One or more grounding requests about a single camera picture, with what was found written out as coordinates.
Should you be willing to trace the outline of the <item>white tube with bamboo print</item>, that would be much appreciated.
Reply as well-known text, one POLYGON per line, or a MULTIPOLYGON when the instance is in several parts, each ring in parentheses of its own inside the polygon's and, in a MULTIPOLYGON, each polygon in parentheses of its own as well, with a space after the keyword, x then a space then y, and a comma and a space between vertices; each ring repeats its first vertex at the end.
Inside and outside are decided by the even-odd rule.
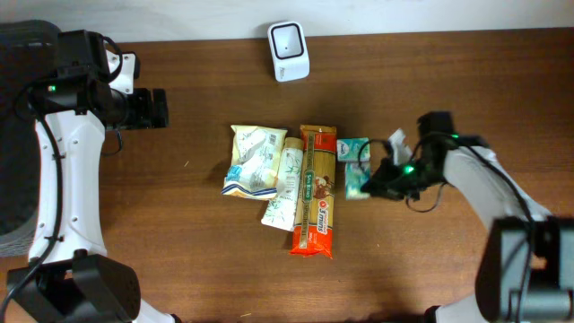
POLYGON ((277 195, 269 201, 261 219, 267 225, 284 231, 293 231, 298 203, 303 141, 287 137, 281 155, 277 177, 277 195))

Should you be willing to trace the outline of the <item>Kleenex tissue pack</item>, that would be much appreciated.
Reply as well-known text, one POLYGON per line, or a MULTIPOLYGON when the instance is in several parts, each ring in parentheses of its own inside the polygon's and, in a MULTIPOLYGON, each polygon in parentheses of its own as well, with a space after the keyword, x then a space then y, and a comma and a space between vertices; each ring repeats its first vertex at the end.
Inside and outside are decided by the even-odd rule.
POLYGON ((370 198, 369 193, 361 191, 370 179, 370 164, 368 162, 348 162, 345 164, 345 199, 364 200, 370 198))
POLYGON ((368 162, 370 140, 368 137, 337 139, 336 154, 339 162, 368 162))

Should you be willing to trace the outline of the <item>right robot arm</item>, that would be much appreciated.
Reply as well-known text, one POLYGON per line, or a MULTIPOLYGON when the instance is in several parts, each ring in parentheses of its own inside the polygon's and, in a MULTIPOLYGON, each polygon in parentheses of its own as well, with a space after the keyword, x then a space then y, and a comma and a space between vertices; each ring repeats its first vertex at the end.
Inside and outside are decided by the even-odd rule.
POLYGON ((405 160, 400 145, 383 141, 387 157, 361 191, 410 203, 436 186, 456 188, 488 230, 474 293, 428 308, 423 321, 571 322, 573 220, 553 215, 501 167, 478 135, 460 135, 451 114, 417 120, 420 140, 405 160))

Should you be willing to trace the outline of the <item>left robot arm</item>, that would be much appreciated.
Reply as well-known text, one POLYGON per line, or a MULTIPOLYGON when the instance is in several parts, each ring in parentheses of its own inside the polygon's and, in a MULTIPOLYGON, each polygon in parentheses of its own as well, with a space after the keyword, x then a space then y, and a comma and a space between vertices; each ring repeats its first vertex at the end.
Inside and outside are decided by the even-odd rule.
POLYGON ((93 31, 57 37, 56 68, 21 96, 35 120, 40 175, 28 264, 7 275, 7 302, 38 322, 174 322, 141 295, 135 270, 108 257, 99 170, 106 133, 164 128, 165 91, 134 85, 139 61, 93 31))

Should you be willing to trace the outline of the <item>cream snack bag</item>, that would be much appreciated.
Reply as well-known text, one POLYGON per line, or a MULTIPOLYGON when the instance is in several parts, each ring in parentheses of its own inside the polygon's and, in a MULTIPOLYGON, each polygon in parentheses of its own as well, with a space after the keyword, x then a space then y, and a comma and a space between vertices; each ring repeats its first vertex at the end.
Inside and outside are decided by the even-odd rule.
POLYGON ((287 130, 231 125, 234 133, 230 167, 221 194, 254 200, 277 195, 276 180, 287 130))

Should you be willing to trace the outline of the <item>orange spaghetti packet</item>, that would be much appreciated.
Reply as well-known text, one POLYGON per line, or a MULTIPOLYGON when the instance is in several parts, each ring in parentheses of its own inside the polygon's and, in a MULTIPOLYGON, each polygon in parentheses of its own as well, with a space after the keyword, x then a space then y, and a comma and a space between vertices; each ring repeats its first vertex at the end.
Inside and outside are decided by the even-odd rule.
POLYGON ((332 256, 336 128, 302 125, 303 161, 292 234, 292 255, 332 256))

